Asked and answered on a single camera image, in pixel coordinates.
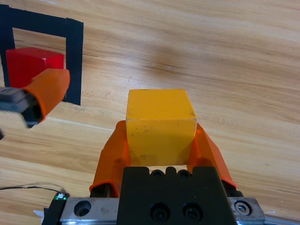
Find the wooden block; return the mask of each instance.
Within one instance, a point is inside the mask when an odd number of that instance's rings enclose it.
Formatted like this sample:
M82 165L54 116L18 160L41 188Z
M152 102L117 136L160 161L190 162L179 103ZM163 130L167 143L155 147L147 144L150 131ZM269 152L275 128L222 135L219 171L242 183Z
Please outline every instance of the wooden block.
M38 48L19 48L6 51L10 86L23 88L32 78L47 68L63 69L64 55Z
M185 165L196 120L185 90L131 90L126 114L131 165Z

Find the wooden table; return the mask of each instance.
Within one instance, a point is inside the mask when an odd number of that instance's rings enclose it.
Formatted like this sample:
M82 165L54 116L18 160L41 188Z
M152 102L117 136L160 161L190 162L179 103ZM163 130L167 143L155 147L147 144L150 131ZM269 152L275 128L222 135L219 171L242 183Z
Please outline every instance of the wooden table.
M27 130L0 114L0 184L51 182L88 196L130 89L186 89L245 196L300 219L300 2L0 0L84 22L82 105L60 103ZM65 39L14 29L16 47L65 52ZM54 192L0 191L1 224L39 224Z

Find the yellow cube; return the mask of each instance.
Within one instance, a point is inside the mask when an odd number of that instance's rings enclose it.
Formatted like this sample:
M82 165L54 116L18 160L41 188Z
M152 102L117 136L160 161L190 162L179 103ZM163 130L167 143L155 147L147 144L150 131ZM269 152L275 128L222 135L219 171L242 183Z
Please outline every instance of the yellow cube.
M129 91L126 130L132 166L186 165L196 127L185 90Z

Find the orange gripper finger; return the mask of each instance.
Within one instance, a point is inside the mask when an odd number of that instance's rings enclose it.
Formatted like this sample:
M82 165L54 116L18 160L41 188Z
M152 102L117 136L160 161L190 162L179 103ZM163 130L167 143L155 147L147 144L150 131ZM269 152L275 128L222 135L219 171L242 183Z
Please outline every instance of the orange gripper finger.
M198 124L192 149L189 157L187 169L192 172L195 166L214 166L216 167L221 180L237 188L227 169L225 161L219 148L208 137L204 129Z
M105 144L98 162L90 191L102 184L110 184L112 197L120 197L123 170L130 166L130 157L124 120L117 123L116 129Z
M38 101L43 121L49 112L66 95L70 84L70 73L66 69L46 69L32 79L32 83L23 89Z

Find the cable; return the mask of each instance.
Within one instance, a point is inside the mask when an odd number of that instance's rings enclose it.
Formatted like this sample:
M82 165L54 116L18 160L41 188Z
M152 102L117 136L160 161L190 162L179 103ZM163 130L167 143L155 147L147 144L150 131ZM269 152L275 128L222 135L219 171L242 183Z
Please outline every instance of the cable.
M34 184L47 184L47 185L53 185L53 186L57 186L60 187L61 190L56 190L56 189L52 189L52 188L48 188L48 187L41 187L41 186L30 186L30 185L34 185ZM32 189L32 188L40 188L40 189L45 189L45 190L49 190L49 191L55 191L57 193L63 193L67 196L70 196L70 194L61 186L56 185L56 184L52 184L52 183L31 183L31 184L24 184L24 185L17 185L17 186L10 186L10 187L0 187L0 190L8 190L8 189Z

